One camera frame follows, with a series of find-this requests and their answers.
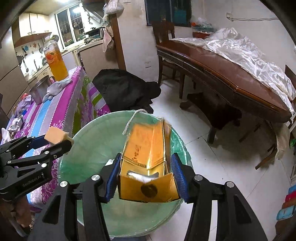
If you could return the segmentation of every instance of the silver bolt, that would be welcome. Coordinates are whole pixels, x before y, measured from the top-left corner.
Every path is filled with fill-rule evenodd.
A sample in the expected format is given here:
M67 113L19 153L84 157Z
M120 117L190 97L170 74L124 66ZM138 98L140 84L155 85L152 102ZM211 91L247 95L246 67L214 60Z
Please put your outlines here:
M201 180L202 180L202 176L201 176L201 175L195 175L195 176L194 176L194 179L195 179L196 181L201 181Z
M229 188L233 188L234 187L234 183L233 182L227 182L226 186Z
M62 181L59 185L60 185L62 188L64 188L65 186L68 185L68 182L67 182L67 181Z
M92 179L93 181L97 181L97 180L100 179L100 175L95 174L95 175L93 175L93 176L91 177L91 179Z

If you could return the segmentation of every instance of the wall switch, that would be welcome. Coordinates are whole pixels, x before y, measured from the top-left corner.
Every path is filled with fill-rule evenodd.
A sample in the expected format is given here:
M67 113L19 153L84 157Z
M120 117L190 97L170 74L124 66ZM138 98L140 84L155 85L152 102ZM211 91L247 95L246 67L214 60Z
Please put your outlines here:
M151 61L146 61L145 62L145 68L151 67Z
M232 18L232 14L229 13L229 12L227 12L227 13L226 13L226 18L228 18L228 19L229 19L229 18Z

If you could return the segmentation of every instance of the green trash can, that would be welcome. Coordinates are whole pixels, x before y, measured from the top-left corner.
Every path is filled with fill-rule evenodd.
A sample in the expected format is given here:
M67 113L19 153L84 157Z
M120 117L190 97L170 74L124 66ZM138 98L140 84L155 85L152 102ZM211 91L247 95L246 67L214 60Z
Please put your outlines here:
M100 172L109 159L121 152L126 141L122 132L134 111L118 111L98 117L84 126L75 136L71 151L64 155L59 166L59 182L84 182ZM137 113L133 123L153 124L158 119L146 113ZM171 153L177 152L182 163L191 164L191 158L176 131L171 133ZM138 237L151 233L167 222L180 208L183 199L168 203L139 203L119 199L118 191L102 209L112 237ZM82 201L77 203L77 218L83 224Z

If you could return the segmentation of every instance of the faucet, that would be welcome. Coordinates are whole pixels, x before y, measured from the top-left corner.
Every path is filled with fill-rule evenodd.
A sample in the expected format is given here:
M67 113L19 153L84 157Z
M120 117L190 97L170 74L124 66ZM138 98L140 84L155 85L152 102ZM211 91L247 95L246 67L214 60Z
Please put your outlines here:
M35 60L34 60L34 64L35 64L35 67L36 67L37 71L40 70L40 66L37 68L36 61Z

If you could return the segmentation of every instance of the black fabric covered object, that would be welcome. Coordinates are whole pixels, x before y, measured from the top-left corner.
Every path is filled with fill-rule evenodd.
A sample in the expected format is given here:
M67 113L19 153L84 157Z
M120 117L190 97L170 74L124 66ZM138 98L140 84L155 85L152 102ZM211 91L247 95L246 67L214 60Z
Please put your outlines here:
M102 69L94 78L93 84L111 112L145 109L153 114L151 99L161 93L157 82L145 82L121 69Z

